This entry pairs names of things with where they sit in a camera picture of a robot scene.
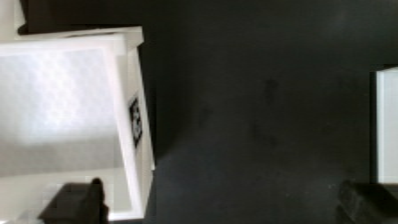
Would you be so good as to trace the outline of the gripper right finger with black tip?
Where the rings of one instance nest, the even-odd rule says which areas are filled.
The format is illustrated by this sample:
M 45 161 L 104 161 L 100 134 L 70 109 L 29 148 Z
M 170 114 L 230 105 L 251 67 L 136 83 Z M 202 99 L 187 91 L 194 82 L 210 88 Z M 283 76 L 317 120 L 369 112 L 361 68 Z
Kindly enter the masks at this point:
M 383 184 L 345 181 L 337 224 L 398 224 L 398 198 Z

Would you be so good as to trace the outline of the gripper left finger with metal tip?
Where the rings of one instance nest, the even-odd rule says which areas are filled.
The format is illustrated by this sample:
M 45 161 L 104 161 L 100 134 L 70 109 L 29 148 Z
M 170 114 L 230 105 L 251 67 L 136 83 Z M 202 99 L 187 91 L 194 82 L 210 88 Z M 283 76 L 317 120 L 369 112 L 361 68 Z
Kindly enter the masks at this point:
M 109 206 L 100 178 L 67 183 L 38 216 L 45 224 L 109 224 Z

